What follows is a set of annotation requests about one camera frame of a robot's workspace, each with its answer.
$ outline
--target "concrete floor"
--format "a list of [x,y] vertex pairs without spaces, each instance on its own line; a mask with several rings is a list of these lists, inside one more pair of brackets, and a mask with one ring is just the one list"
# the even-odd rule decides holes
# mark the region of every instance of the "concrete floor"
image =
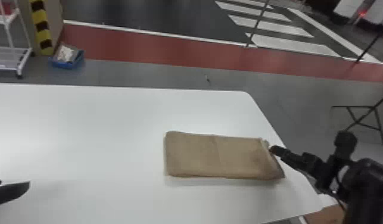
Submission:
[[[372,105],[383,96],[381,83],[103,60],[86,60],[75,70],[62,70],[51,67],[46,57],[36,57],[24,74],[17,80],[14,73],[0,72],[0,82],[245,91],[289,149],[322,159],[334,151],[336,132],[351,122],[346,111],[331,111],[331,105]],[[383,104],[379,113],[383,124]],[[359,138],[353,158],[370,157],[383,164],[378,133],[353,130]]]

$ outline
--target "black cable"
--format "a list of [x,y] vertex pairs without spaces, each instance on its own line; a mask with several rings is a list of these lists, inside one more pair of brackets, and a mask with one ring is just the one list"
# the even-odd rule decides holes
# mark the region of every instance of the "black cable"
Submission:
[[338,205],[341,207],[341,209],[343,210],[343,212],[345,213],[345,207],[344,205],[342,204],[342,202],[340,201],[340,199],[338,198],[338,196],[336,194],[334,194],[333,192],[331,191],[328,191],[328,190],[321,190],[323,193],[325,194],[328,194],[332,197],[334,197],[334,199],[336,199]]
[[345,207],[344,205],[342,204],[342,202],[338,199],[338,197],[334,197],[336,199],[336,201],[338,202],[338,205],[341,207],[341,209],[345,212]]

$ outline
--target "white floor marking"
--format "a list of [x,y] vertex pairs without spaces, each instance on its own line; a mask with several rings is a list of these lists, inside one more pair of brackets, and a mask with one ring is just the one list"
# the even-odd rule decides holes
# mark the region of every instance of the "white floor marking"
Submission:
[[[258,1],[253,1],[253,0],[229,0],[229,1],[245,3],[245,4],[248,4],[248,5],[255,5],[255,6],[259,6],[259,7],[264,7],[265,6],[264,2],[258,2]],[[273,7],[271,7],[270,5],[267,5],[266,8],[271,9],[271,10],[273,9]]]
[[[254,8],[248,8],[248,7],[243,7],[239,5],[233,5],[229,3],[224,3],[224,2],[216,2],[216,4],[224,10],[230,10],[230,11],[236,11],[239,13],[246,13],[246,14],[251,14],[251,15],[260,15],[261,10],[256,10]],[[287,17],[285,17],[283,14],[280,13],[272,13],[272,12],[264,12],[263,16],[267,18],[274,18],[276,20],[284,20],[284,21],[291,21]]]
[[187,39],[187,40],[192,40],[192,41],[203,41],[203,42],[210,42],[210,43],[221,43],[221,44],[226,44],[226,45],[245,46],[245,43],[239,43],[239,42],[221,41],[221,40],[207,39],[207,38],[196,38],[193,36],[177,35],[177,34],[171,34],[171,33],[161,33],[161,32],[148,31],[148,30],[138,30],[138,29],[132,29],[132,28],[126,28],[126,27],[119,27],[119,26],[109,26],[109,25],[102,25],[102,24],[95,24],[95,23],[85,23],[85,22],[73,21],[73,20],[63,20],[63,22],[65,24],[94,27],[94,28],[100,28],[100,29],[105,29],[105,30],[118,30],[118,31],[125,31],[125,32],[132,32],[132,33],[142,33],[142,34],[148,34],[148,35],[154,35],[154,36],[165,36],[168,38],[180,38],[180,39]]
[[[307,16],[305,13],[301,12],[300,10],[289,8],[290,11],[292,11],[294,14],[305,20],[306,22],[312,24],[317,29],[321,30],[322,32],[326,33],[328,36],[333,38],[335,41],[339,42],[341,45],[345,46],[350,51],[354,52],[356,55],[362,54],[362,50],[358,48],[357,46],[353,45],[348,40],[342,38],[335,32],[331,31],[329,28],[325,27],[324,25],[318,23],[316,20],[312,19],[311,17]],[[370,54],[366,54],[364,56],[364,59],[366,62],[372,62],[372,63],[379,63],[380,61],[377,60],[375,57],[371,56]]]
[[[240,26],[248,26],[248,27],[254,27],[257,20],[253,20],[250,18],[244,18],[236,15],[229,15],[229,17],[237,24]],[[263,29],[263,30],[271,30],[271,31],[276,31],[276,32],[281,32],[281,33],[288,33],[292,35],[300,35],[300,36],[307,36],[309,38],[313,38],[313,36],[305,31],[304,29],[300,27],[295,27],[295,26],[287,26],[287,25],[282,25],[282,24],[277,24],[277,23],[270,23],[266,21],[260,21],[258,24],[258,29]]]
[[296,52],[309,53],[309,54],[319,54],[319,55],[340,57],[340,55],[338,55],[332,49],[328,48],[325,45],[321,45],[317,43],[292,41],[288,39],[273,38],[270,36],[262,36],[262,35],[254,35],[253,42],[257,46],[263,46],[265,48],[274,48],[274,49],[281,49],[281,50],[287,50],[287,51],[296,51]]

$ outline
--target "brown towel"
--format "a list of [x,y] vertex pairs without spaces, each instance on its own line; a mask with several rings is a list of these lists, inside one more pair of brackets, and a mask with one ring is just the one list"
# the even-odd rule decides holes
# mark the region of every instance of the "brown towel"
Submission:
[[166,169],[170,176],[280,179],[284,172],[260,138],[166,133]]

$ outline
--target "black tripod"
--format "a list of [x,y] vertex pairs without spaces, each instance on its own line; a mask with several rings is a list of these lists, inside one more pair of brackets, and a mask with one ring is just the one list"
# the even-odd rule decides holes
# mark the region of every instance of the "black tripod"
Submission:
[[[352,124],[350,124],[346,129],[345,131],[348,131],[350,130],[352,127],[354,127],[355,125],[361,125],[361,126],[364,126],[364,127],[368,127],[370,129],[373,129],[373,130],[377,130],[378,132],[380,132],[380,137],[382,139],[382,144],[383,144],[383,129],[382,129],[382,124],[380,122],[380,117],[379,117],[379,113],[378,113],[378,107],[380,104],[383,103],[383,98],[381,100],[379,100],[379,102],[377,102],[375,105],[373,106],[367,106],[367,105],[355,105],[355,106],[350,106],[350,105],[335,105],[335,106],[332,106],[332,108],[346,108],[348,113],[350,114],[351,118],[354,120],[354,122]],[[351,111],[352,108],[367,108],[368,111],[362,115],[361,117],[359,117],[357,119],[357,117],[354,115],[354,113]],[[362,123],[362,120],[365,119],[365,117],[367,117],[368,115],[370,115],[372,112],[375,113],[375,117],[376,117],[376,122],[378,124],[377,127],[374,127],[374,126],[371,126],[371,125],[367,125],[367,124],[364,124]]]

